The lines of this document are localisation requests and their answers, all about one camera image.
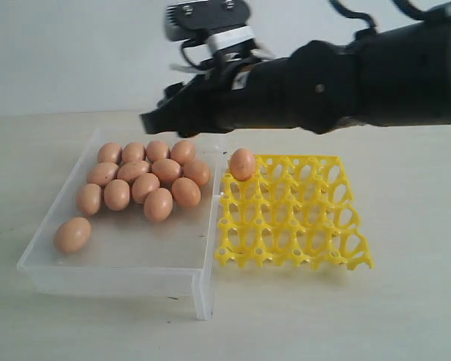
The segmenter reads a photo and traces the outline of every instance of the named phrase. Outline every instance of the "egg tray cell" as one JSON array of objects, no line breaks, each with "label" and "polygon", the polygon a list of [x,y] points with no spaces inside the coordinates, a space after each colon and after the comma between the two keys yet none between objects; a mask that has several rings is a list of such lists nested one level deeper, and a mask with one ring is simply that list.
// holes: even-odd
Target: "egg tray cell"
[{"label": "egg tray cell", "polygon": [[256,173],[245,182],[222,177],[221,265],[252,260],[318,269],[323,262],[353,270],[374,267],[353,194],[337,156],[256,156]]}]

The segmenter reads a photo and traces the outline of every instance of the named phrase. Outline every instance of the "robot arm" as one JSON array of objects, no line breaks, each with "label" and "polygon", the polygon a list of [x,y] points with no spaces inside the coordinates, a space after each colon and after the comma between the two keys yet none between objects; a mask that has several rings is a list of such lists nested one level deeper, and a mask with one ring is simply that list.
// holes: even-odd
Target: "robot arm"
[{"label": "robot arm", "polygon": [[[374,19],[329,0],[368,27],[346,46],[311,41],[271,59],[247,26],[242,0],[199,0],[168,8],[166,34],[182,40],[197,75],[165,89],[141,119],[148,133],[224,133],[240,128],[296,128],[324,134],[373,126],[451,124],[451,2],[420,11],[393,0],[418,20],[379,33]],[[192,63],[187,47],[206,44],[212,57]]]}]

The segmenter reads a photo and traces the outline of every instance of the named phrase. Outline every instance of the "table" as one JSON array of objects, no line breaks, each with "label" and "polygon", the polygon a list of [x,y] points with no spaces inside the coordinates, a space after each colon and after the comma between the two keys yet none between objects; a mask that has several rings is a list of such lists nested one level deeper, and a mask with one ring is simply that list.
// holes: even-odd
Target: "table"
[{"label": "table", "polygon": [[341,156],[373,270],[216,265],[207,322],[190,299],[36,293],[20,255],[93,129],[137,114],[0,118],[0,360],[451,360],[451,126],[227,136],[231,150]]}]

